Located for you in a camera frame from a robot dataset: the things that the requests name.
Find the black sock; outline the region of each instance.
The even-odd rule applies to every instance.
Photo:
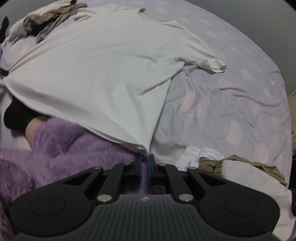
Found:
[[[5,17],[2,21],[2,27],[0,29],[0,43],[4,42],[6,30],[9,26],[8,17]]]
[[[10,106],[4,113],[4,124],[9,129],[25,134],[30,121],[39,115],[41,114],[29,109],[13,96]]]

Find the beige garment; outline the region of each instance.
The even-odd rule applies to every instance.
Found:
[[[236,155],[227,157],[222,160],[209,160],[206,157],[201,157],[199,159],[198,168],[203,169],[205,171],[215,174],[216,176],[221,177],[222,162],[224,160],[241,161],[244,163],[248,163],[248,164],[260,169],[261,171],[264,171],[265,173],[267,173],[271,177],[278,180],[282,185],[287,187],[287,183],[286,183],[284,175],[280,173],[279,169],[276,166],[270,166],[270,165],[266,165],[266,164],[263,164],[260,162],[252,162],[252,161],[249,161],[247,159],[244,159],[244,158],[236,156]]]
[[[77,14],[78,9],[82,7],[87,7],[87,5],[85,3],[77,3],[50,10],[43,15],[29,14],[24,19],[24,28],[30,33],[34,27],[49,22],[49,24],[41,30],[37,36],[36,43],[40,43],[55,27],[59,26],[70,16]]]

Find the gray ribbed plate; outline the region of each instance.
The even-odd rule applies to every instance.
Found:
[[[19,234],[14,241],[278,241],[272,234],[252,238],[225,235],[206,224],[195,207],[171,195],[120,195],[95,208],[80,228],[52,238]]]

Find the white cloth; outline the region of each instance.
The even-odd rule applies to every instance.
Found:
[[[56,1],[56,2],[53,2],[53,3],[51,3],[51,4],[47,5],[47,6],[39,8],[39,9],[27,14],[27,16],[30,15],[30,14],[43,15],[44,13],[46,13],[46,12],[48,12],[50,10],[54,10],[54,9],[58,9],[59,7],[62,7],[62,6],[70,5],[70,3],[71,3],[71,0]],[[9,28],[9,31],[8,31],[9,35],[4,40],[3,45],[6,45],[8,42],[13,42],[15,40],[18,40],[19,38],[24,37],[24,36],[27,35],[28,32],[24,28],[24,19],[26,17],[18,20],[14,25],[12,25]]]
[[[171,77],[185,62],[213,72],[226,66],[184,26],[143,10],[92,9],[19,59],[5,85],[38,112],[147,154]]]
[[[225,158],[220,152],[211,148],[204,147],[201,150],[194,146],[187,146],[185,151],[176,161],[175,166],[179,171],[187,171],[188,167],[198,167],[198,160],[201,157],[206,157],[210,160],[221,160]]]
[[[289,239],[295,222],[291,211],[292,193],[290,190],[267,173],[240,161],[224,160],[221,176],[272,197],[280,208],[280,217],[273,234],[282,241]]]

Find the gray folded garment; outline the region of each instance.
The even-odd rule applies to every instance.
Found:
[[[29,14],[23,22],[24,29],[31,33],[33,31],[39,31],[37,35],[36,43],[40,43],[46,38],[46,36],[62,22],[68,19],[70,16],[78,13],[78,9],[87,7],[86,3],[70,4],[68,6],[62,6],[57,9],[50,10],[43,15]]]

